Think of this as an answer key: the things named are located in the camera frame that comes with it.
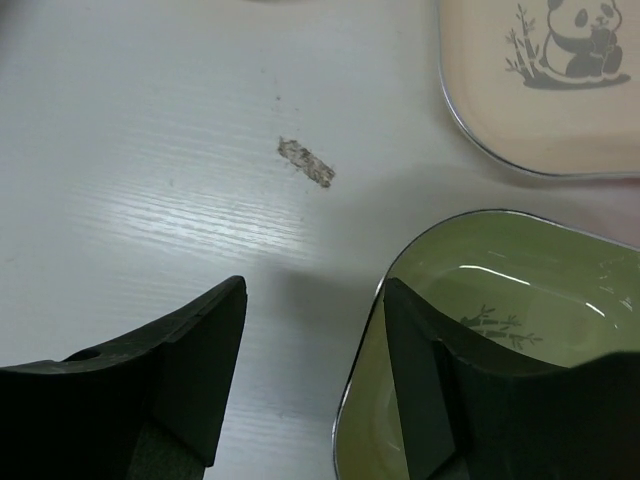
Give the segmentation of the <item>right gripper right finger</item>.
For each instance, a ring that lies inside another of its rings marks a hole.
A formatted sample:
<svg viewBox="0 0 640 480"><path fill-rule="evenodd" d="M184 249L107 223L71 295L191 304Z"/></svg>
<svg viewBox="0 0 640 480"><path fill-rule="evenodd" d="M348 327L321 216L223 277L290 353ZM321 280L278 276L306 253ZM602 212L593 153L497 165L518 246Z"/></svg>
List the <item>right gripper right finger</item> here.
<svg viewBox="0 0 640 480"><path fill-rule="evenodd" d="M386 337L413 479L635 479L639 356L565 368L503 347L386 281Z"/></svg>

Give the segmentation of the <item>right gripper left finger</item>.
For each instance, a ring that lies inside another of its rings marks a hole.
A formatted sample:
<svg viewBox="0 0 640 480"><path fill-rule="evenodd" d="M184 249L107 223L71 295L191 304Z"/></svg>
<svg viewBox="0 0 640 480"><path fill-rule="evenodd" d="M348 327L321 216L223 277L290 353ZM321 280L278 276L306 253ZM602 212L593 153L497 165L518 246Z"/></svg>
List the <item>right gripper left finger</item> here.
<svg viewBox="0 0 640 480"><path fill-rule="evenodd" d="M230 277L61 361L1 371L5 479L200 479L215 461L247 310Z"/></svg>

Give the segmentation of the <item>green panda plate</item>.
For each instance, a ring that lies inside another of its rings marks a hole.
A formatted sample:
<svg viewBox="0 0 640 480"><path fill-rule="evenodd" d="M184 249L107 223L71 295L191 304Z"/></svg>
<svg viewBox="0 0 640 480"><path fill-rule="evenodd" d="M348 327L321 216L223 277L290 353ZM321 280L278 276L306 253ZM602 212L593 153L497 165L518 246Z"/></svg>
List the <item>green panda plate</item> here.
<svg viewBox="0 0 640 480"><path fill-rule="evenodd" d="M340 479L635 479L639 252L479 210L383 277L333 427Z"/></svg>

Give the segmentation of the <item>cream pink panda plate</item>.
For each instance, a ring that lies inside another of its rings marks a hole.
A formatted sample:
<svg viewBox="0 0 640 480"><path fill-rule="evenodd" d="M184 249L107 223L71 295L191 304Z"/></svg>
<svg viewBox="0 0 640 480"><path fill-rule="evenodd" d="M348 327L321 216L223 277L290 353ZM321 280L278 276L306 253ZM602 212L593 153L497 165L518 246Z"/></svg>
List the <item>cream pink panda plate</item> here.
<svg viewBox="0 0 640 480"><path fill-rule="evenodd" d="M542 175L638 175L637 2L436 8L444 97L481 150Z"/></svg>

